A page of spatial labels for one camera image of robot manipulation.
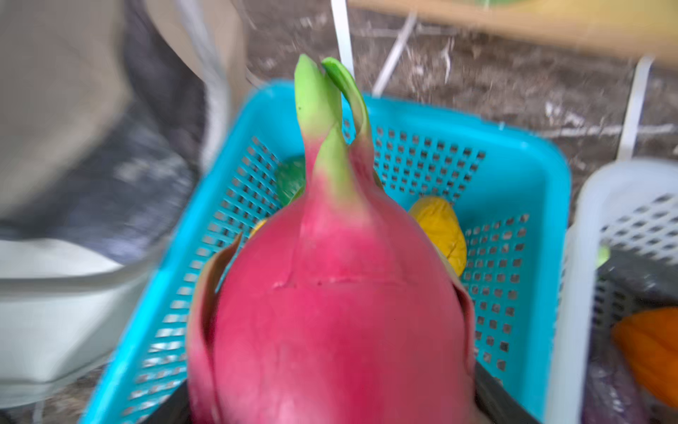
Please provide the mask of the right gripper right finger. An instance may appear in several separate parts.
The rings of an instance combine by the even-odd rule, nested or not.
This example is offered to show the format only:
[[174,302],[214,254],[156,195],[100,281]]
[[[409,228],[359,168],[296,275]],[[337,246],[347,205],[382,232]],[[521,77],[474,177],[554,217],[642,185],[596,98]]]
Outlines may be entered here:
[[492,423],[540,424],[478,362],[475,363],[476,405]]

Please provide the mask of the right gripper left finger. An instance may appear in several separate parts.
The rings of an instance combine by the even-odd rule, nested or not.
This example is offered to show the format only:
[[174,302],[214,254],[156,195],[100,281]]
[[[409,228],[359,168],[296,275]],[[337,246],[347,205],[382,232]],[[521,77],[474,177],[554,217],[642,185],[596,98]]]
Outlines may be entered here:
[[190,424],[191,408],[184,381],[142,424]]

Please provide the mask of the pink toy dragon fruit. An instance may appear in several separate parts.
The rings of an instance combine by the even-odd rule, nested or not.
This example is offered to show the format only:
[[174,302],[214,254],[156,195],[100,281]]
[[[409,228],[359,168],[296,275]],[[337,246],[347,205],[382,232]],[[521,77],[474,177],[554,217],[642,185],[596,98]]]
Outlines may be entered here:
[[187,326],[195,423],[471,423],[473,305],[379,185],[365,100],[301,56],[305,190],[205,265]]

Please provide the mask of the yellow toy pear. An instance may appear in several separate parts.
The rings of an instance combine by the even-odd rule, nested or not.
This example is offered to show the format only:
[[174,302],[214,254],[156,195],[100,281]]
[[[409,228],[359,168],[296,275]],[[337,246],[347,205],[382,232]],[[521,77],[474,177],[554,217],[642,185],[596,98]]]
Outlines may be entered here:
[[264,224],[266,224],[266,222],[268,222],[268,219],[266,219],[266,218],[261,219],[260,221],[258,221],[258,222],[254,225],[254,227],[251,229],[251,231],[249,232],[248,237],[249,237],[249,238],[252,238],[252,237],[257,233],[257,231],[259,231],[259,230],[261,229],[261,227],[262,227]]

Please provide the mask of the white canvas grocery bag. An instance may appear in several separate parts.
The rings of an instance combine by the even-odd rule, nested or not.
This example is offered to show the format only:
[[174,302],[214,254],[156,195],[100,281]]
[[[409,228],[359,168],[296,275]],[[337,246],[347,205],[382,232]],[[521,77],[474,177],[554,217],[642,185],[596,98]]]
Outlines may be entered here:
[[238,1],[1,4],[1,406],[116,349],[250,90]]

